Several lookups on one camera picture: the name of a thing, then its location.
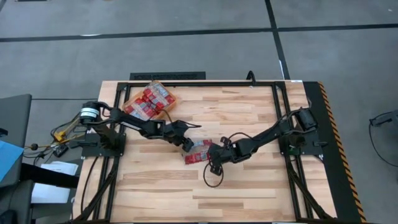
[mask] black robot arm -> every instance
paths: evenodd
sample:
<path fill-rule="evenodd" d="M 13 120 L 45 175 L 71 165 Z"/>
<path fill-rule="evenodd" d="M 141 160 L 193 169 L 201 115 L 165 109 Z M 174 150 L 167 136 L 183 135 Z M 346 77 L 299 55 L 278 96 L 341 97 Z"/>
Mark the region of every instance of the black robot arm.
<path fill-rule="evenodd" d="M 289 121 L 291 116 L 295 116 L 300 129 L 292 126 Z M 306 133 L 315 131 L 317 129 L 317 122 L 313 117 L 311 111 L 308 108 L 301 108 L 295 111 L 291 111 L 289 114 L 281 117 L 272 127 L 263 131 L 262 133 L 247 138 L 242 138 L 237 141 L 231 142 L 231 137 L 222 137 L 221 142 L 224 146 L 212 144 L 209 147 L 210 155 L 210 172 L 221 175 L 222 164 L 226 162 L 238 163 L 249 159 L 252 154 L 256 153 L 259 147 L 278 139 L 282 136 L 288 136 L 296 134 L 296 146 L 305 144 L 302 136 Z"/>
<path fill-rule="evenodd" d="M 109 116 L 106 120 L 101 119 L 101 109 L 103 116 L 104 111 L 109 111 Z M 83 104 L 80 111 L 80 123 L 88 128 L 93 128 L 111 146 L 117 140 L 117 133 L 109 129 L 105 124 L 115 123 L 136 130 L 147 139 L 163 139 L 176 146 L 182 145 L 182 149 L 187 152 L 192 148 L 193 142 L 184 136 L 185 132 L 189 128 L 201 127 L 181 120 L 169 124 L 166 124 L 165 120 L 144 121 L 123 112 L 119 108 L 112 108 L 106 103 L 95 101 Z"/>

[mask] black metal frame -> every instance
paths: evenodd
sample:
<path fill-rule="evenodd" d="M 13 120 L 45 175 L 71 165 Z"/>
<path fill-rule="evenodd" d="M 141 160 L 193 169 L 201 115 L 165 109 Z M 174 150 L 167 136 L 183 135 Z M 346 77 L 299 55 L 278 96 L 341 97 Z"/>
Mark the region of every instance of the black metal frame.
<path fill-rule="evenodd" d="M 224 81 L 220 81 L 220 82 L 164 82 L 162 84 L 164 86 L 195 86 L 195 87 L 199 87 L 199 86 L 269 86 L 269 87 L 272 88 L 272 94 L 273 94 L 273 97 L 274 97 L 274 103 L 275 103 L 275 110 L 276 110 L 277 118 L 280 118 L 282 116 L 282 110 L 281 110 L 280 104 L 279 104 L 279 96 L 278 96 L 277 89 L 280 89 L 281 92 L 282 92 L 282 98 L 283 98 L 283 101 L 284 101 L 285 112 L 286 113 L 290 112 L 290 106 L 289 106 L 289 100 L 288 100 L 288 97 L 287 97 L 285 82 L 278 82 L 278 81 L 276 81 L 276 82 L 258 82 L 258 81 L 256 81 L 256 78 L 255 78 L 255 76 L 254 76 L 252 71 L 250 71 L 248 73 L 248 76 L 247 76 L 246 79 L 250 80 L 250 82 L 248 82 L 248 81 L 243 81 L 243 82 L 224 82 Z M 129 100 L 129 95 L 130 95 L 130 92 L 131 92 L 131 88 L 133 88 L 133 87 L 145 87 L 148 83 L 149 82 L 145 82 L 145 83 L 119 82 L 118 86 L 117 86 L 116 96 L 115 96 L 115 100 L 114 100 L 114 105 L 113 106 L 119 106 L 120 97 L 121 97 L 121 92 L 122 91 L 125 92 L 124 102 L 127 102 Z M 123 133 L 124 131 L 125 131 L 125 127 L 121 126 L 119 128 L 119 132 Z M 295 188 L 295 184 L 297 184 L 297 183 L 295 183 L 295 180 L 289 175 L 288 167 L 290 167 L 292 164 L 291 164 L 290 156 L 287 153 L 286 144 L 284 144 L 283 141 L 284 141 L 283 139 L 279 140 L 280 151 L 281 151 L 281 154 L 285 157 L 285 164 L 286 164 L 286 167 L 287 167 L 290 193 L 292 195 L 293 208 L 294 208 L 294 212 L 295 212 L 295 219 L 297 221 L 299 221 L 299 220 L 302 220 L 302 216 L 301 216 L 301 213 L 300 213 L 300 205 L 299 205 L 299 200 L 298 200 L 297 192 L 296 192 L 296 188 Z M 114 158 L 114 164 L 117 165 L 116 166 L 116 175 L 117 175 L 117 172 L 118 172 L 119 160 L 120 160 L 119 156 Z M 307 185 L 306 185 L 306 181 L 305 181 L 303 165 L 302 165 L 302 161 L 301 161 L 300 155 L 295 156 L 295 160 L 296 160 L 296 166 L 297 166 L 297 170 L 298 170 L 298 177 L 299 177 L 299 179 L 300 179 L 300 181 L 302 183 L 302 187 L 304 187 L 306 189 Z M 104 180 L 105 180 L 106 173 L 107 173 L 107 170 L 108 170 L 108 164 L 109 164 L 109 158 L 105 157 L 104 161 L 103 161 L 102 170 L 101 170 L 101 177 L 100 177 L 99 187 L 101 187 L 104 184 Z M 111 184 L 109 186 L 109 195 L 108 195 L 108 201 L 107 201 L 107 204 L 106 204 L 105 220 L 110 220 L 110 218 L 111 218 L 111 211 L 112 211 L 112 206 L 113 206 L 113 198 L 114 198 L 115 187 L 116 187 L 116 178 L 113 179 L 113 181 L 111 182 Z M 308 201 L 308 199 L 306 197 L 304 197 L 304 202 L 305 202 L 305 209 L 306 209 L 306 212 L 307 212 L 307 218 L 309 220 L 313 220 L 312 207 L 311 207 L 310 202 Z M 93 216 L 94 220 L 98 219 L 100 206 L 101 206 L 101 201 L 99 201 L 99 203 L 97 203 L 97 205 L 95 207 L 94 216 Z"/>

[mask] white paper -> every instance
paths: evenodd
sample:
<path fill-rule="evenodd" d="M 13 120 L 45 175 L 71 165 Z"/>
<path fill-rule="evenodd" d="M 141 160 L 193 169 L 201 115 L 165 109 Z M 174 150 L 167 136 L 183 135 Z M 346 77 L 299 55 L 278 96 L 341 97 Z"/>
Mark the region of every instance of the white paper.
<path fill-rule="evenodd" d="M 41 168 L 75 175 L 78 165 L 67 162 L 54 161 L 42 164 Z M 47 184 L 35 184 L 32 192 L 31 203 L 67 203 L 70 189 Z"/>

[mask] wooden table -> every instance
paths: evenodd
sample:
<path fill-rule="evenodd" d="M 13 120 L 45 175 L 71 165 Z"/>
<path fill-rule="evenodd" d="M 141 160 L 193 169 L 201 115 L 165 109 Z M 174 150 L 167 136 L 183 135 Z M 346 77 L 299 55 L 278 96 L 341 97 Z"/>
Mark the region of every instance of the wooden table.
<path fill-rule="evenodd" d="M 105 81 L 99 101 L 113 105 L 117 82 Z M 292 110 L 307 107 L 301 82 L 286 82 Z M 179 103 L 170 113 L 202 125 L 190 129 L 193 140 L 212 139 L 244 132 L 251 136 L 271 127 L 277 120 L 271 88 L 255 87 L 175 87 L 168 89 Z M 142 88 L 133 88 L 131 96 Z M 283 108 L 282 97 L 279 97 Z M 120 160 L 113 202 L 112 222 L 258 222 L 294 221 L 292 199 L 284 158 L 277 141 L 261 147 L 249 160 L 224 165 L 224 181 L 217 189 L 203 181 L 206 162 L 185 165 L 181 148 L 161 140 L 144 139 L 133 130 L 126 130 L 125 153 Z M 88 181 L 84 207 L 98 187 L 103 158 L 99 158 Z M 309 191 L 335 217 L 324 165 L 314 156 L 302 156 Z M 80 174 L 73 214 L 80 214 L 81 195 L 93 158 L 85 159 Z M 213 184 L 219 180 L 210 172 Z M 102 200 L 103 217 L 106 196 Z M 303 200 L 300 200 L 305 214 Z"/>

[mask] blue object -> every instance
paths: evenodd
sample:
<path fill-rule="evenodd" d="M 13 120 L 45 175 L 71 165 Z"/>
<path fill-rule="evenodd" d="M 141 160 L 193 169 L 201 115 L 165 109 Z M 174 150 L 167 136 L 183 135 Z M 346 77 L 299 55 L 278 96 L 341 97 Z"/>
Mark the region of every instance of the blue object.
<path fill-rule="evenodd" d="M 6 176 L 23 152 L 24 149 L 21 147 L 0 141 L 0 181 Z"/>

